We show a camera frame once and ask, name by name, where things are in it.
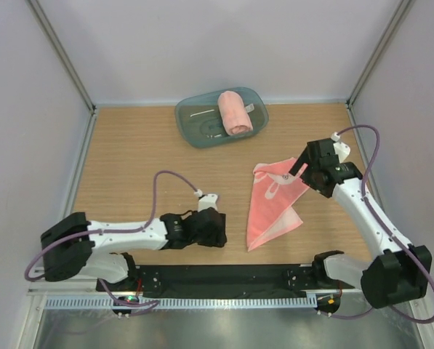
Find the long pink towel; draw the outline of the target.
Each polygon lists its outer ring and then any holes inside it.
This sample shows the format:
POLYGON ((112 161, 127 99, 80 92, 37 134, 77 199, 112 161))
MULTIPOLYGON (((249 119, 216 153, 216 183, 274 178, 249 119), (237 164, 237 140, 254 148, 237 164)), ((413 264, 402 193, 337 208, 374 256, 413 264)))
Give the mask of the long pink towel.
POLYGON ((234 91, 223 92, 217 100, 226 133, 236 136, 253 131, 252 122, 241 96, 234 91))

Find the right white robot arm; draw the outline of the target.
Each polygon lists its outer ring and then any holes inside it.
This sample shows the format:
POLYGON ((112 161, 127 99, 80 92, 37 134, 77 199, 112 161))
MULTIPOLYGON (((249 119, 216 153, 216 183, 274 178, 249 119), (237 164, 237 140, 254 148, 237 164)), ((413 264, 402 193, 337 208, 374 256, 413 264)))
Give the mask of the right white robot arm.
POLYGON ((341 281, 360 289, 375 309, 422 298, 427 293, 432 255, 426 246, 410 242, 379 207, 363 185, 346 144, 331 138, 308 142, 290 169, 308 187, 334 199, 349 214, 372 257, 367 264, 341 251, 317 254, 311 278, 321 288, 341 281))

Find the teal translucent plastic bin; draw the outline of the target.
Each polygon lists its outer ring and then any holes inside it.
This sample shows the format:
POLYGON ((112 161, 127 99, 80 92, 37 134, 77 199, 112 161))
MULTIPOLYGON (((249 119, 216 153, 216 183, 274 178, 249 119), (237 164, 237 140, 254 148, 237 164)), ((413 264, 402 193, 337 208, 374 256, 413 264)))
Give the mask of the teal translucent plastic bin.
POLYGON ((194 148, 211 148, 250 138, 267 126, 268 110, 253 89, 233 87, 230 91, 237 93, 243 100, 253 130, 239 135, 226 132, 218 106, 218 98, 225 92, 223 89, 189 97, 175 106, 174 116, 181 136, 194 148))

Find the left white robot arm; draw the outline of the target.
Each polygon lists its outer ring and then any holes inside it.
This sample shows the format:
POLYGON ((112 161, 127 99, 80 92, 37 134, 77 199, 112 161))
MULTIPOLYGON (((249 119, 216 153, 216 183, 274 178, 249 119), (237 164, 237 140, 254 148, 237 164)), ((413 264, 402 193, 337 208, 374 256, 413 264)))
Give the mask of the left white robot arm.
POLYGON ((75 212, 41 235, 44 278, 58 282, 92 276, 129 291, 137 285, 138 274, 125 252, 184 249, 191 244, 221 248, 227 242, 225 228, 226 214, 212 207, 185 218, 167 213, 150 223, 88 221, 83 212, 75 212))

